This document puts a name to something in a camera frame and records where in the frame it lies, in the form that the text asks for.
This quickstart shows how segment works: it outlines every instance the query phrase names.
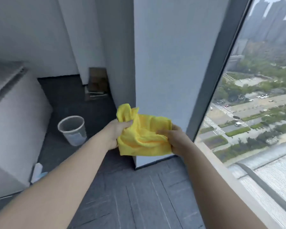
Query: yellow towel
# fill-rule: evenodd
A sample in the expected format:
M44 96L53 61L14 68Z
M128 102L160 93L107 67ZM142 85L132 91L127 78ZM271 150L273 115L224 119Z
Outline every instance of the yellow towel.
M172 122L166 117L138 114L139 108L129 104L119 106L116 116L119 122L133 120L132 126L123 130L118 137L121 155L160 156L172 152L166 136L156 134L160 129L172 129Z

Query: glass pane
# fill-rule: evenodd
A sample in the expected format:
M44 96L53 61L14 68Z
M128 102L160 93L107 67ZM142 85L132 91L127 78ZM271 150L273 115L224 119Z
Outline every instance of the glass pane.
M286 228L286 0L254 0L197 138Z

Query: white van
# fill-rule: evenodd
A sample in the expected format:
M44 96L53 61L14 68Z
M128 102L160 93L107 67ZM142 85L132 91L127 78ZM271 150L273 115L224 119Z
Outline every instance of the white van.
M235 126L236 126L236 127L240 127L241 125L242 125L242 123L239 123L239 122L236 122L236 123L235 123Z

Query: person's right arm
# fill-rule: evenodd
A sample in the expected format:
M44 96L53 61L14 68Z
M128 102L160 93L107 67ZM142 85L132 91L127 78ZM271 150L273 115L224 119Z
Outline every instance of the person's right arm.
M266 228L180 127L157 133L165 135L172 152L183 158L207 229Z

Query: gray tile floor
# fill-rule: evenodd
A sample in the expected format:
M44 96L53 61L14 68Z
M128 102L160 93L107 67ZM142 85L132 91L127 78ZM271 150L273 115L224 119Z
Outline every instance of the gray tile floor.
M84 102L79 76L40 79L53 114L39 157L44 171L51 171L74 153L57 130L66 116L85 119L93 136L115 118L110 97ZM0 200L0 209L12 198ZM117 149L107 153L69 228L204 228L183 162L178 157L134 170L132 157Z

